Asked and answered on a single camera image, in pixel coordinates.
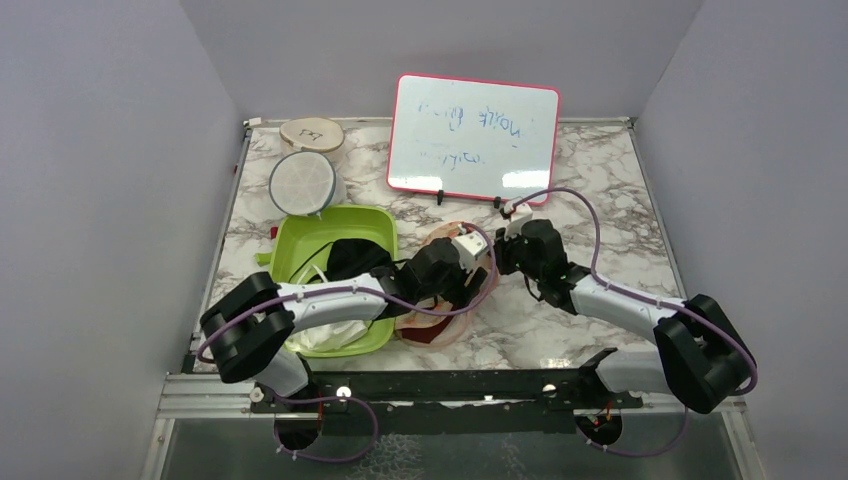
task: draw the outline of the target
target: table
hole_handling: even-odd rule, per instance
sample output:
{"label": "table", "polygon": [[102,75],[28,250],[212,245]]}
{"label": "table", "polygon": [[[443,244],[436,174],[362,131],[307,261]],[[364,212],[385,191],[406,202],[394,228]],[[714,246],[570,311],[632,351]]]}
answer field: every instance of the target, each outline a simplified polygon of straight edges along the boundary
{"label": "table", "polygon": [[[376,205],[394,215],[401,258],[411,256],[446,222],[471,221],[490,234],[506,223],[488,202],[446,198],[439,206],[435,196],[390,189],[385,181],[390,121],[346,121],[343,127],[345,142],[330,158],[345,178],[348,201]],[[284,146],[276,126],[252,132],[208,305],[261,269],[255,253],[271,251],[269,232],[284,214],[268,195],[268,176],[285,154]],[[582,192],[598,210],[602,274],[647,292],[678,294],[660,224],[623,122],[560,124],[553,182]],[[569,258],[588,265],[594,228],[582,204],[554,194],[534,211],[536,218],[549,218],[559,229]],[[618,327],[536,303],[516,274],[500,280],[469,329],[450,346],[416,348],[392,339],[367,355],[309,363],[314,370],[563,368],[578,366],[605,347],[652,348]],[[214,368],[197,363],[194,371]]]}

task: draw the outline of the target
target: black fabric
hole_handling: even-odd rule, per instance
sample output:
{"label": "black fabric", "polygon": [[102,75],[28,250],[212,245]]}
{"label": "black fabric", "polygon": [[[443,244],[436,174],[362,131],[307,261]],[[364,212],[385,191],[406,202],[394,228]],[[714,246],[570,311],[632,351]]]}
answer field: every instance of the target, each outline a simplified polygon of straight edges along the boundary
{"label": "black fabric", "polygon": [[[368,273],[377,267],[394,265],[392,256],[383,247],[364,238],[343,238],[333,242],[327,259],[327,280],[347,280]],[[315,275],[309,283],[317,280]]]}

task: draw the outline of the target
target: whiteboard with red frame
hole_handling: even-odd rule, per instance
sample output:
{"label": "whiteboard with red frame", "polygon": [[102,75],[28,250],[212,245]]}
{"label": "whiteboard with red frame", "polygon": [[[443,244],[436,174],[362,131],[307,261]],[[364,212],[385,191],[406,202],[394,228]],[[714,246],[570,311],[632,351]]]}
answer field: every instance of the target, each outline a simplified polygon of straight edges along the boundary
{"label": "whiteboard with red frame", "polygon": [[552,87],[404,74],[386,181],[398,190],[487,200],[548,188],[559,103]]}

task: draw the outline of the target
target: marble table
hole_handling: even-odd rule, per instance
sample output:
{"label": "marble table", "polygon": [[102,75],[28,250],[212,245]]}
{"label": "marble table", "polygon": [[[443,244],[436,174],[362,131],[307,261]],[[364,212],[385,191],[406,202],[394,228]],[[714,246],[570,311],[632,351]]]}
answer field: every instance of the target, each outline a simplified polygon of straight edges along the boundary
{"label": "marble table", "polygon": [[[396,221],[401,258],[411,256],[436,227],[471,221],[490,234],[505,221],[483,201],[390,189],[386,185],[388,120],[344,122],[344,145],[330,155],[344,176],[348,202],[377,205]],[[271,251],[269,236],[283,214],[268,195],[268,176],[284,155],[277,127],[256,128],[236,193],[209,304],[260,270],[253,255]],[[624,124],[560,124],[554,184],[569,186],[594,204],[601,220],[599,271],[616,282],[664,296],[677,295],[671,262],[645,180]],[[569,258],[588,265],[594,239],[589,213],[577,200],[555,194],[534,209],[562,234]],[[361,356],[310,359],[316,370],[447,370],[576,367],[606,347],[650,348],[648,342],[605,322],[574,316],[536,303],[520,275],[501,278],[458,341],[439,349],[416,348],[392,339]],[[214,365],[196,364],[195,372]]]}

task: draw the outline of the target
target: green plastic basket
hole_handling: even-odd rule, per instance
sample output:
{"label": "green plastic basket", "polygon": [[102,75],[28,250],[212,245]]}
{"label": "green plastic basket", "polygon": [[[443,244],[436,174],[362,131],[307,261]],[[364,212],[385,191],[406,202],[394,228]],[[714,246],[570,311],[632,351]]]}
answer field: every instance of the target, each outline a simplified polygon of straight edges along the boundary
{"label": "green plastic basket", "polygon": [[[321,212],[321,216],[289,216],[280,223],[277,240],[271,253],[257,253],[259,265],[269,265],[275,282],[294,282],[302,270],[298,267],[328,242],[343,238],[365,238],[385,248],[397,260],[397,226],[392,215],[382,208],[364,205],[336,205]],[[309,261],[322,269],[327,267],[330,249],[325,248]],[[371,323],[368,332],[356,341],[329,352],[302,351],[306,357],[332,358],[361,355],[382,347],[392,337],[395,320],[386,319]]]}

